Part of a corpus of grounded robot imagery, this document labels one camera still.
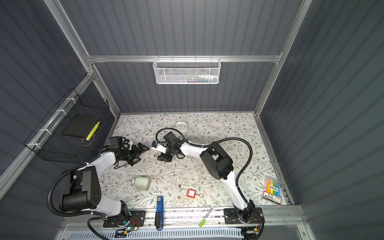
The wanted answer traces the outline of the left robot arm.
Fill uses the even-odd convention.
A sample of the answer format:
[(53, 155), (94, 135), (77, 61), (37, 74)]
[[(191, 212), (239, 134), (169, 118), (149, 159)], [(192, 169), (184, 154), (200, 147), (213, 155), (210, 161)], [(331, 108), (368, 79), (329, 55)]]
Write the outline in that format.
[(127, 204), (104, 196), (99, 178), (110, 166), (119, 168), (120, 162), (124, 163), (123, 166), (134, 166), (141, 160), (141, 154), (149, 149), (142, 143), (134, 145), (125, 137), (110, 137), (109, 144), (100, 148), (94, 159), (60, 178), (60, 211), (66, 214), (98, 213), (107, 218), (122, 217), (129, 220), (131, 213)]

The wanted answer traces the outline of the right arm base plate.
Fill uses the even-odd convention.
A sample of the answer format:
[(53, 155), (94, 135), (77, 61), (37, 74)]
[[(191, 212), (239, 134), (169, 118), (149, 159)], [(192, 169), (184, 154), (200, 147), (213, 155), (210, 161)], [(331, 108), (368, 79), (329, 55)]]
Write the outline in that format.
[(236, 224), (264, 224), (265, 218), (261, 208), (246, 209), (241, 211), (236, 208), (224, 209), (225, 223), (227, 225)]

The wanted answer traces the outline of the red padlock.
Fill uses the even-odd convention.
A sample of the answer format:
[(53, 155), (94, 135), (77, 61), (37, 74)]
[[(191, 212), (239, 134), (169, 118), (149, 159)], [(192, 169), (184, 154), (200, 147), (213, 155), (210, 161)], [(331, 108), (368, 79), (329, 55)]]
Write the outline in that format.
[(195, 191), (195, 190), (192, 190), (192, 189), (188, 189), (187, 190), (187, 197), (188, 198), (195, 198), (196, 197), (196, 194), (197, 194), (197, 192)]

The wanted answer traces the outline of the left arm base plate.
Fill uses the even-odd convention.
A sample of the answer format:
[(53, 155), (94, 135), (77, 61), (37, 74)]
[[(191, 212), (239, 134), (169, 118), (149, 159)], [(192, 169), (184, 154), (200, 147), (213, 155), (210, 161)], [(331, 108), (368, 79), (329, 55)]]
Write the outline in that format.
[(120, 214), (114, 217), (108, 217), (104, 220), (104, 228), (123, 228), (123, 227), (143, 227), (145, 221), (146, 211), (130, 211), (126, 216)]

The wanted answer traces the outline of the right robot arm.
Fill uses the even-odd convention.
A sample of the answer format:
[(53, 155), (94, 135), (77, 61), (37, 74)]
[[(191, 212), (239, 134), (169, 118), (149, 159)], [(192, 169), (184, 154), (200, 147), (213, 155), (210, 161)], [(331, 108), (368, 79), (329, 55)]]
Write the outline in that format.
[[(253, 201), (243, 193), (239, 185), (239, 178), (251, 163), (253, 157), (253, 149), (248, 141), (237, 137), (230, 137), (214, 141), (208, 145), (202, 145), (190, 142), (180, 131), (177, 132), (181, 137), (176, 137), (172, 132), (173, 128), (164, 129), (170, 131), (164, 136), (164, 140), (160, 141), (158, 138), (159, 133), (156, 133), (155, 140), (152, 142), (152, 149), (161, 153), (158, 156), (159, 161), (169, 163), (174, 156), (179, 159), (184, 157), (200, 158), (210, 175), (225, 184), (232, 197), (234, 207), (238, 211), (240, 222), (248, 223), (254, 216), (257, 216), (259, 219), (262, 218), (261, 214), (256, 210)], [(239, 173), (235, 173), (232, 158), (220, 145), (229, 141), (242, 142), (249, 149), (248, 160)]]

